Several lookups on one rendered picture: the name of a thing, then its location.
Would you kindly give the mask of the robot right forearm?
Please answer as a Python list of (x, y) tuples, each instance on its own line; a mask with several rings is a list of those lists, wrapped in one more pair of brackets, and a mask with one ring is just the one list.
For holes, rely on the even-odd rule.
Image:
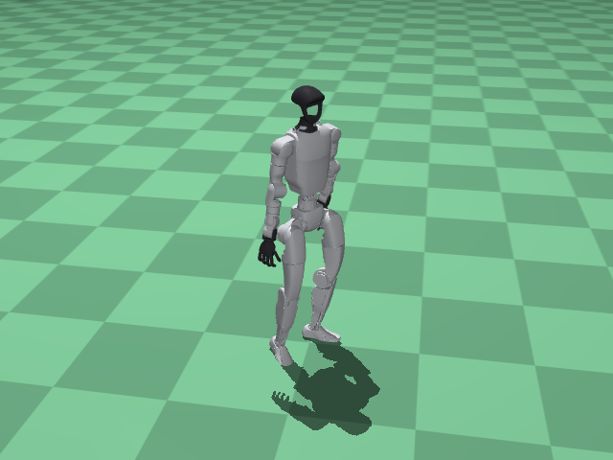
[(277, 229), (280, 224), (280, 207), (282, 202), (278, 199), (274, 198), (275, 195), (275, 186), (273, 184), (269, 184), (265, 205), (266, 205), (266, 218), (264, 219), (264, 228), (263, 235), (267, 238), (272, 239), (272, 233), (274, 229)]

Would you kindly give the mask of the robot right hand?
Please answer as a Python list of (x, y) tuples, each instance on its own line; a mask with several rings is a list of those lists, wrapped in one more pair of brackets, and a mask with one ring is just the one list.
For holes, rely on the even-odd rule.
[[(272, 265), (273, 267), (275, 267), (276, 265), (273, 263), (274, 255), (276, 259), (278, 260), (278, 262), (281, 261), (280, 257), (278, 256), (275, 250), (276, 246), (274, 244), (274, 241), (276, 240), (276, 237), (277, 237), (277, 229), (273, 230), (272, 239), (265, 237), (262, 233), (262, 239), (264, 241), (261, 243), (261, 246), (260, 246), (258, 260), (262, 262), (264, 265), (267, 265), (267, 266)], [(261, 257), (261, 254), (262, 254), (262, 257)], [(266, 256), (266, 260), (265, 260), (265, 256)], [(270, 257), (270, 263), (269, 263), (269, 257)]]

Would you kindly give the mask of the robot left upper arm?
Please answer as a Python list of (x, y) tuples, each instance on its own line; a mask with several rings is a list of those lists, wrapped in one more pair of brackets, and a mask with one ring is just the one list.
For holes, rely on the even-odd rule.
[(331, 133), (331, 151), (330, 151), (330, 161), (329, 161), (329, 176), (334, 176), (341, 169), (338, 161), (334, 159), (334, 156), (337, 154), (338, 141), (341, 137), (341, 130), (329, 123), (324, 124)]

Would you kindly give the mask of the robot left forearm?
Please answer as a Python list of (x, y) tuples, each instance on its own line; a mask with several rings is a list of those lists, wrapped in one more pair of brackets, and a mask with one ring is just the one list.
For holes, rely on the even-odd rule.
[(327, 202), (328, 197), (331, 196), (331, 193), (333, 192), (333, 185), (336, 175), (337, 173), (334, 176), (328, 176), (326, 187), (319, 194), (318, 200), (322, 201), (325, 204)]

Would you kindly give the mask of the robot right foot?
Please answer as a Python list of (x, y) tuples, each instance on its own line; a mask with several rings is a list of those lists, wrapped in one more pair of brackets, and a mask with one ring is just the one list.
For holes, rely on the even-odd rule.
[(275, 354), (275, 359), (277, 359), (282, 366), (288, 366), (293, 363), (293, 359), (288, 352), (286, 345), (284, 346), (282, 342), (280, 344), (280, 348), (278, 348), (278, 345), (276, 345), (276, 336), (273, 336), (270, 339), (269, 345)]

